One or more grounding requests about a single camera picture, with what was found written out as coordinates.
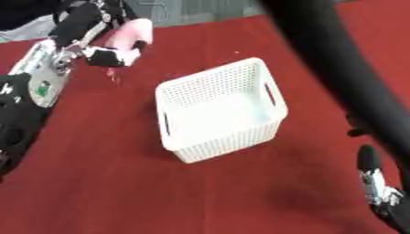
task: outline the basket handle hole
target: basket handle hole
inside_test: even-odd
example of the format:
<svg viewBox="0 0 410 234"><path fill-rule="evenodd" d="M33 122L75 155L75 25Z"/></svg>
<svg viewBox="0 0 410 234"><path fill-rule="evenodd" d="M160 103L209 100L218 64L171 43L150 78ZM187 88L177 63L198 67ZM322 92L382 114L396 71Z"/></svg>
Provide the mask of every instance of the basket handle hole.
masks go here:
<svg viewBox="0 0 410 234"><path fill-rule="evenodd" d="M269 95L269 98L271 99L272 103L274 104L274 106L276 105L276 101L274 98L274 95L272 95L271 90L269 89L269 86L267 84L264 85L264 89L266 90L267 94Z"/></svg>
<svg viewBox="0 0 410 234"><path fill-rule="evenodd" d="M171 135L170 130L169 130L169 123L168 123L168 117L167 114L164 112L164 121L165 121L165 129L167 130L168 136Z"/></svg>

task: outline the white plastic basket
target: white plastic basket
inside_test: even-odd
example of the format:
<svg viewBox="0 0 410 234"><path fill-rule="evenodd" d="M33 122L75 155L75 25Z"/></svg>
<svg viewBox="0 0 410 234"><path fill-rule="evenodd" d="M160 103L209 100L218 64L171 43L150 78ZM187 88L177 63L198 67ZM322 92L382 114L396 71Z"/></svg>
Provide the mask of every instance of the white plastic basket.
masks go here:
<svg viewBox="0 0 410 234"><path fill-rule="evenodd" d="M156 88L162 144L185 163L272 140L287 107L259 58L209 69Z"/></svg>

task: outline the red tablecloth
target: red tablecloth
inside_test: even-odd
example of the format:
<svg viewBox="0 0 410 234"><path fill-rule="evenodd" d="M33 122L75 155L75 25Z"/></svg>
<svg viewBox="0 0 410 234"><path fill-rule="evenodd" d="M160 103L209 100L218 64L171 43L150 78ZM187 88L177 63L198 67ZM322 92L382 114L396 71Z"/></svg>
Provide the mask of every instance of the red tablecloth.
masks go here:
<svg viewBox="0 0 410 234"><path fill-rule="evenodd" d="M410 101L410 2L339 8L376 70ZM0 45L0 71L31 44ZM277 137L184 165L159 141L156 85L249 57L267 63L286 98ZM79 64L25 161L0 185L1 233L393 233L366 207L357 177L356 152L369 140L346 136L344 112L263 17L160 28L120 85L103 72Z"/></svg>

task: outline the gray floor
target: gray floor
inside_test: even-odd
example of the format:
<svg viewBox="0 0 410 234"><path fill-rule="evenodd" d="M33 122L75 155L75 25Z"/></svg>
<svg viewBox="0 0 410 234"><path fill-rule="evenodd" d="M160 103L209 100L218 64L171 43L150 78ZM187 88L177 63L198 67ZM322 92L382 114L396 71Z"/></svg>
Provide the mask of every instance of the gray floor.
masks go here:
<svg viewBox="0 0 410 234"><path fill-rule="evenodd" d="M255 0L126 0L140 16L153 19L157 27L255 16L263 11ZM351 0L330 0L348 2Z"/></svg>
<svg viewBox="0 0 410 234"><path fill-rule="evenodd" d="M263 13L256 0L125 0L156 27L180 26L220 21ZM361 0L329 0L333 2ZM46 37L54 27L50 16L41 17L20 28L0 31L0 43Z"/></svg>

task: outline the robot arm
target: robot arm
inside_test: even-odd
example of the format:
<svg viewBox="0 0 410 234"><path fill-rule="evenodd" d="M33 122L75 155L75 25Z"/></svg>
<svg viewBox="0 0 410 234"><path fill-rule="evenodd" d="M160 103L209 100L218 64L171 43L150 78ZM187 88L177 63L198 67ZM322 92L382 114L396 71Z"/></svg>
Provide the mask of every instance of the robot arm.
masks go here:
<svg viewBox="0 0 410 234"><path fill-rule="evenodd" d="M59 13L69 14L62 20ZM72 64L85 58L91 66L131 66L143 48L152 43L152 24L138 19L123 0L67 1L54 16L56 27L34 44L7 75L0 76L0 176L18 166L37 139L51 110L70 79ZM137 37L141 22L151 37ZM124 41L111 48L91 43L106 32L121 27Z"/></svg>

